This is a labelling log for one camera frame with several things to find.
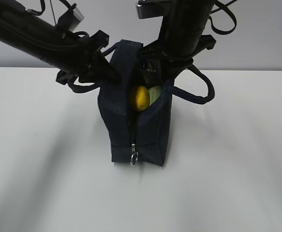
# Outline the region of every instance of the bag handle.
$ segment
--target bag handle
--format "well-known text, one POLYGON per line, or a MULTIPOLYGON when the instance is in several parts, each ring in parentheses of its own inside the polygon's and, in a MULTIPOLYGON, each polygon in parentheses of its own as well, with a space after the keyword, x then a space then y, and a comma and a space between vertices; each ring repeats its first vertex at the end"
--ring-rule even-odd
POLYGON ((196 96, 192 93, 189 93, 181 88, 175 87, 173 85, 169 85, 167 91, 175 96, 178 96, 186 101, 196 103, 199 105, 204 105, 207 102, 210 102, 215 97, 215 89, 211 81, 208 79, 207 76, 205 76, 203 73, 201 73, 194 65, 191 65, 188 67, 188 69, 199 76, 208 86, 208 95, 206 97, 202 96, 196 96))
POLYGON ((70 79, 68 79, 68 82, 67 82, 68 86, 70 87, 70 89, 72 89, 74 93, 87 93, 101 86, 100 82, 94 83, 90 86, 76 85, 74 84, 74 82, 77 80, 77 78, 78 78, 77 76, 73 76, 70 79))
POLYGON ((217 33, 219 35, 228 35, 228 34, 232 33, 236 29, 236 27, 237 27, 237 18, 236 18, 236 16, 232 13, 232 11, 230 11, 230 9, 225 4, 221 3, 220 1, 216 1, 215 5, 218 6, 220 9, 222 9, 223 11, 225 11, 227 13, 227 15, 229 15, 229 17, 234 22, 234 27, 231 30, 228 30, 228 31, 219 30, 219 29, 217 29, 214 26, 213 19, 210 16, 209 20, 210 20, 213 32, 215 32, 215 33, 217 33))

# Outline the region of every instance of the lemon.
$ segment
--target lemon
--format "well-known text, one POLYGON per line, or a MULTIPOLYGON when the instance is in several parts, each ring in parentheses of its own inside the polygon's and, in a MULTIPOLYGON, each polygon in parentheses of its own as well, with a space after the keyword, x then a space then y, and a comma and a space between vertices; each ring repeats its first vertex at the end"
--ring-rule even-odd
POLYGON ((149 107, 149 93, 144 86, 135 86, 130 91, 130 106, 135 111, 143 111, 149 107))

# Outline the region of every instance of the navy blue bag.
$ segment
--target navy blue bag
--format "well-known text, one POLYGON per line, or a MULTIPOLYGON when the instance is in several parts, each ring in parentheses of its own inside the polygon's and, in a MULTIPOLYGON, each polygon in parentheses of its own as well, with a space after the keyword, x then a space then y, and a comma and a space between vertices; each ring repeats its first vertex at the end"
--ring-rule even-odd
POLYGON ((129 91, 134 70, 138 65, 137 53, 141 43, 122 40, 106 52, 115 52, 110 64, 121 76, 119 85, 108 81, 100 83, 98 106, 109 131, 112 162, 135 165, 145 161, 159 166, 165 162, 171 121, 172 95, 187 101, 205 104, 215 96, 213 85, 193 65, 187 68, 202 78, 208 86, 208 96, 200 97, 174 86, 174 79, 167 79, 159 98, 145 111, 135 113, 129 106, 129 91))

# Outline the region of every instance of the table surface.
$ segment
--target table surface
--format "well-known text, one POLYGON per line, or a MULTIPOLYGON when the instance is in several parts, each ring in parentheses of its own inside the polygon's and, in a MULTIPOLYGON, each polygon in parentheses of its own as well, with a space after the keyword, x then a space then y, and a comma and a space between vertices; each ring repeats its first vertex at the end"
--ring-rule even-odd
POLYGON ((98 90, 57 71, 0 68, 0 232, 282 232, 282 72, 204 71, 216 98, 174 97, 161 168, 111 163, 98 90))

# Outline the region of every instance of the metal zipper ring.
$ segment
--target metal zipper ring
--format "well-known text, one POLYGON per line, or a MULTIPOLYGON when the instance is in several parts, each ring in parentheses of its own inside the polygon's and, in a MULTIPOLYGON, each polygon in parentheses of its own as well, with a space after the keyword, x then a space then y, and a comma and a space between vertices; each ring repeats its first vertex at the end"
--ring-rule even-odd
POLYGON ((132 154, 130 158, 130 165, 135 166, 138 160, 139 160, 139 153, 136 152, 135 154, 132 154))

